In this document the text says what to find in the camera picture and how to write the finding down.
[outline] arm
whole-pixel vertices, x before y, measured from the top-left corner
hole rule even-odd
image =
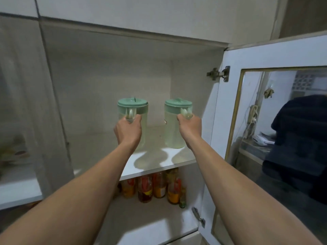
[[[130,155],[141,139],[141,116],[123,118],[119,146],[86,173],[61,187],[0,235],[0,244],[93,244]]]
[[[231,239],[243,244],[312,244],[317,238],[282,204],[229,165],[201,138],[201,119],[178,115],[180,132]]]

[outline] wrist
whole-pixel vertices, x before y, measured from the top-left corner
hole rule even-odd
[[[187,143],[190,145],[191,149],[193,149],[194,145],[197,144],[200,140],[202,140],[201,135],[192,134],[189,136]]]
[[[124,148],[130,155],[133,154],[135,150],[134,143],[131,141],[123,141],[118,145],[118,147]]]

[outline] pitcher handle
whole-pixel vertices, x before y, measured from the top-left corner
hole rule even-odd
[[[191,119],[193,117],[192,107],[181,107],[181,115],[183,115],[186,119]]]
[[[135,107],[126,107],[126,120],[129,123],[133,123],[136,115],[136,108]]]

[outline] plastic pitcher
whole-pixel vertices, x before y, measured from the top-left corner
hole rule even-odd
[[[141,127],[142,136],[137,148],[141,148],[145,144],[145,134],[147,128],[147,112],[149,103],[146,100],[139,98],[124,98],[118,101],[118,117],[119,119],[126,116],[126,119],[132,123],[135,115],[142,115]]]
[[[173,149],[183,148],[186,144],[181,136],[177,115],[192,118],[192,102],[181,98],[165,101],[165,143]]]

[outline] white device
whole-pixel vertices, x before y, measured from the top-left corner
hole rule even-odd
[[[252,137],[252,139],[259,144],[260,146],[267,146],[268,144],[275,144],[275,141],[269,139],[269,136],[262,134],[255,135]]]

